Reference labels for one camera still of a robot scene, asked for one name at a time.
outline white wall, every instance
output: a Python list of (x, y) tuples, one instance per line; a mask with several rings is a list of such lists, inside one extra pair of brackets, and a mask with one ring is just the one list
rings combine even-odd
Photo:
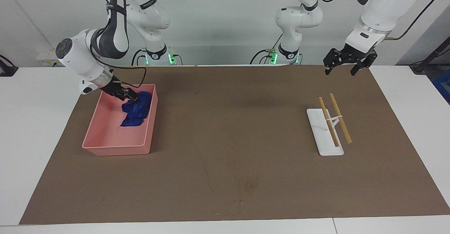
[[(441, 43), (450, 37), (450, 6), (436, 19), (398, 64), (411, 64), (427, 58)], [(450, 52), (433, 60), (432, 64), (450, 63)]]
[[(29, 49), (52, 47), (60, 40), (71, 37), (80, 30), (100, 28), (106, 23), (103, 0), (17, 0), (24, 9), (29, 21), (34, 22), (39, 31), (31, 26), (24, 27), (26, 20), (19, 19), (0, 25), (3, 32), (21, 32), (10, 35), (18, 46)], [(159, 0), (172, 17), (169, 29), (164, 31), (167, 44), (183, 56), (185, 64), (247, 64), (252, 56), (262, 48), (271, 48), (280, 35), (275, 25), (275, 12), (282, 7), (298, 5), (297, 0)], [(404, 31), (428, 3), (420, 0), (399, 22), (392, 36)], [(410, 34), (398, 42), (385, 42), (377, 48), (379, 58), (376, 64), (396, 64), (425, 30), (434, 22), (450, 0), (437, 0), (432, 8), (411, 30)], [(362, 6), (356, 0), (335, 0), (333, 3), (320, 3), (324, 11), (323, 23), (312, 29), (302, 30), (304, 41), (301, 52), (305, 55), (304, 64), (322, 64), (323, 57), (330, 48), (342, 48), (344, 40), (357, 21)], [(11, 14), (11, 9), (2, 4), (0, 12)], [(131, 48), (127, 57), (119, 64), (129, 64), (130, 55), (143, 46), (140, 36), (130, 30)], [(20, 59), (21, 66), (34, 66), (34, 56), (29, 50), (3, 48), (0, 51), (11, 59)]]

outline white table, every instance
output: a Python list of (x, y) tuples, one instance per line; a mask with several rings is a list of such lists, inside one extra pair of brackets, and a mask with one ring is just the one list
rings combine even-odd
[[(450, 106), (408, 67), (371, 72), (450, 205)], [(66, 68), (0, 78), (0, 233), (450, 233), (450, 216), (16, 226), (78, 100), (77, 85)]]

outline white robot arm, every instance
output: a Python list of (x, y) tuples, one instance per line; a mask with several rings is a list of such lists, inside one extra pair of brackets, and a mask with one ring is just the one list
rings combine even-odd
[(302, 42), (301, 28), (318, 26), (323, 19), (318, 0), (298, 0), (300, 6), (281, 8), (277, 11), (275, 22), (283, 31), (278, 53), (280, 60), (288, 64), (294, 62)]
[(98, 57), (120, 59), (129, 48), (127, 22), (134, 26), (145, 40), (147, 54), (162, 61), (167, 46), (160, 29), (170, 24), (168, 14), (156, 0), (106, 0), (108, 24), (102, 29), (88, 29), (62, 40), (56, 55), (66, 67), (82, 77), (80, 90), (87, 94), (97, 88), (119, 99), (137, 101), (137, 94), (121, 82)]
[(376, 59), (375, 47), (386, 39), (417, 0), (357, 0), (364, 5), (364, 12), (338, 51), (333, 48), (324, 58), (325, 73), (341, 64), (356, 63), (351, 70), (355, 75), (360, 69), (369, 67)]

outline wooden rod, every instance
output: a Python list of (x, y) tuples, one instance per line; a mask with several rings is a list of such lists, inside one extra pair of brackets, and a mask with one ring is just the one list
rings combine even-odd
[[(341, 111), (339, 110), (338, 103), (336, 102), (336, 99), (334, 98), (334, 95), (330, 93), (331, 101), (334, 105), (334, 110), (336, 111), (337, 115), (342, 115)], [(344, 118), (341, 116), (339, 117), (339, 123), (341, 124), (342, 131), (344, 131), (345, 139), (347, 139), (347, 143), (353, 143), (352, 138), (350, 137), (350, 133), (348, 132), (347, 126), (345, 125)]]
[(328, 115), (327, 109), (325, 108), (325, 103), (323, 102), (322, 97), (319, 97), (319, 102), (320, 102), (320, 105), (322, 106), (322, 112), (323, 112), (323, 115), (325, 116), (325, 120), (327, 120), (328, 130), (331, 133), (331, 138), (333, 138), (334, 146), (339, 147), (339, 143), (336, 138), (336, 134), (334, 133), (334, 130), (333, 130), (333, 125), (331, 124), (331, 121), (329, 120), (330, 116)]

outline blue object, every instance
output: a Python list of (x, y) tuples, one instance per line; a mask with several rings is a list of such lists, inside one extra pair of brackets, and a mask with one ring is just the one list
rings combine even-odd
[(447, 69), (444, 74), (442, 74), (437, 80), (434, 80), (433, 85), (445, 98), (445, 100), (450, 103), (450, 69)]
[(122, 111), (127, 113), (127, 117), (122, 122), (122, 127), (135, 127), (143, 123), (150, 111), (150, 104), (152, 102), (152, 96), (146, 91), (138, 93), (138, 102), (134, 103), (129, 100), (127, 103), (122, 104)]

